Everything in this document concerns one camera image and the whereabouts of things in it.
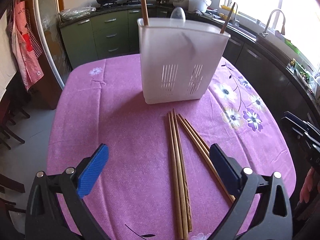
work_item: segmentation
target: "purple tablecloth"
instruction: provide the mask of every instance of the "purple tablecloth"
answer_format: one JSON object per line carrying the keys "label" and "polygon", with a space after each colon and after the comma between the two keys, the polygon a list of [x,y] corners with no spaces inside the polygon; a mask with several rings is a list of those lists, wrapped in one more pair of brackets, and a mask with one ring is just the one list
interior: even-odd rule
{"label": "purple tablecloth", "polygon": [[[100,143],[109,161],[92,192],[89,210],[111,239],[177,239],[167,113],[175,108],[201,137],[218,143],[242,167],[271,175],[279,171],[290,196],[296,176],[284,138],[255,90],[224,58],[200,100],[147,105],[140,57],[87,63],[69,76],[50,135],[47,174],[75,167]],[[183,128],[179,126],[191,203],[192,240],[214,231],[229,199]],[[258,197],[241,232],[249,226]],[[77,231],[65,203],[62,210]]]}

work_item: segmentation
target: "hanging apron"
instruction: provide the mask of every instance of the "hanging apron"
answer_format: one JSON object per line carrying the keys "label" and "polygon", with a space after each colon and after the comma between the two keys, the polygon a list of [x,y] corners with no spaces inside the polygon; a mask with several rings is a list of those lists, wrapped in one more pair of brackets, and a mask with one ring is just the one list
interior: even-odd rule
{"label": "hanging apron", "polygon": [[17,59],[23,83],[27,89],[43,77],[38,57],[42,53],[40,45],[27,22],[25,2],[14,0],[12,25],[12,51]]}

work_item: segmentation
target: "translucent plastic utensil holder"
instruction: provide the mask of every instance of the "translucent plastic utensil holder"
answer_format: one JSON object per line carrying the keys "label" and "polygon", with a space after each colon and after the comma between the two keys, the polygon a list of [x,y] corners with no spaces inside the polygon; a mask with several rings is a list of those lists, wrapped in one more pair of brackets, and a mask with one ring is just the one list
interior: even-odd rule
{"label": "translucent plastic utensil holder", "polygon": [[147,104],[200,99],[230,38],[214,25],[138,19],[143,96]]}

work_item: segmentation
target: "bundle of chopsticks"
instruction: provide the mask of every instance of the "bundle of chopsticks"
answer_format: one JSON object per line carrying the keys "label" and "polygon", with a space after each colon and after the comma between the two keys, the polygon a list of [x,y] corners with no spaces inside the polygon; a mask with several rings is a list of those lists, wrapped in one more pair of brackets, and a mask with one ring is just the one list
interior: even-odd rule
{"label": "bundle of chopsticks", "polygon": [[192,125],[187,121],[187,119],[183,118],[181,114],[176,114],[175,109],[169,112],[168,115],[170,122],[171,136],[169,139],[172,156],[172,171],[176,201],[178,236],[179,239],[188,239],[188,232],[192,231],[191,209],[177,119],[179,119],[183,128],[186,130],[191,140],[194,142],[194,144],[200,151],[202,157],[209,165],[210,170],[213,172],[213,174],[217,178],[218,182],[220,183],[221,187],[226,192],[227,196],[229,197],[232,203],[234,202],[235,197],[230,195],[225,186],[223,185],[222,180],[220,179],[215,167],[213,166],[210,160],[209,146],[199,136],[196,130],[192,127]]}

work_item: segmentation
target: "chopstick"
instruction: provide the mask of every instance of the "chopstick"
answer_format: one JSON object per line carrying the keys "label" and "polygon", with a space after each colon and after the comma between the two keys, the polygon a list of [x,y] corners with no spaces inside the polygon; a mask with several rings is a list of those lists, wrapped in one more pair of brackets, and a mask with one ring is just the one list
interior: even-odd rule
{"label": "chopstick", "polygon": [[192,222],[191,222],[191,208],[190,208],[189,190],[188,190],[188,183],[187,183],[187,177],[186,177],[186,169],[185,169],[185,166],[184,166],[182,146],[181,146],[181,141],[180,141],[178,121],[177,121],[177,115],[176,115],[175,109],[173,109],[173,120],[174,120],[174,125],[175,125],[175,128],[176,128],[176,134],[177,134],[177,139],[178,139],[179,155],[180,155],[180,160],[181,160],[182,179],[183,179],[184,195],[185,195],[185,199],[186,199],[186,208],[187,208],[188,232],[192,232]]}
{"label": "chopstick", "polygon": [[183,239],[188,239],[188,221],[187,221],[187,206],[186,198],[184,191],[183,175],[182,175],[182,166],[179,154],[178,138],[173,118],[173,112],[170,113],[171,120],[171,130],[173,134],[173,146],[174,146],[174,155],[177,165],[177,174],[178,174],[178,186],[179,186],[179,197],[180,197],[180,208],[181,208],[181,218],[182,218],[182,231]]}
{"label": "chopstick", "polygon": [[223,26],[222,26],[222,28],[221,28],[221,31],[220,31],[221,34],[224,33],[224,31],[225,31],[226,28],[227,28],[228,22],[229,22],[229,20],[230,20],[230,18],[231,18],[231,15],[232,15],[232,12],[233,12],[233,9],[234,9],[235,5],[236,5],[236,3],[234,2],[233,5],[232,5],[232,7],[231,7],[231,10],[230,10],[230,12],[229,12],[229,14],[228,14],[228,17],[227,17],[226,21],[224,22],[224,24],[223,24]]}
{"label": "chopstick", "polygon": [[142,10],[142,18],[144,26],[149,25],[149,18],[148,18],[148,10],[147,10],[147,2],[146,0],[141,0],[141,10]]}
{"label": "chopstick", "polygon": [[169,112],[169,123],[170,123],[170,147],[171,147],[171,159],[172,159],[172,171],[173,171],[173,185],[174,185],[174,196],[176,201],[176,215],[177,215],[177,225],[178,225],[178,237],[179,239],[183,239],[183,229],[182,229],[182,216],[181,216],[181,206],[180,206],[180,194],[179,194],[179,183],[178,183],[178,173],[177,173],[177,165],[176,165],[176,157],[174,150],[174,142],[173,142],[173,133],[172,133],[172,122],[171,116],[172,113]]}
{"label": "chopstick", "polygon": [[212,164],[212,162],[211,162],[211,160],[209,158],[209,150],[208,150],[209,147],[208,147],[208,145],[205,146],[206,143],[204,142],[204,140],[198,135],[198,133],[190,125],[190,123],[181,116],[181,114],[178,114],[178,119],[181,122],[183,128],[186,130],[186,132],[190,136],[190,138],[192,139],[192,141],[194,142],[194,144],[196,145],[196,147],[198,148],[198,150],[200,151],[200,153],[201,153],[202,157],[204,158],[204,160],[206,161],[206,163],[209,165],[210,170],[213,172],[213,174],[217,178],[217,180],[220,183],[220,185],[222,186],[223,190],[226,192],[226,194],[228,195],[229,199],[233,203],[235,201],[235,197],[233,195],[229,194],[229,192],[227,191],[226,187],[224,186],[219,174],[217,173],[215,167],[213,166],[213,164]]}

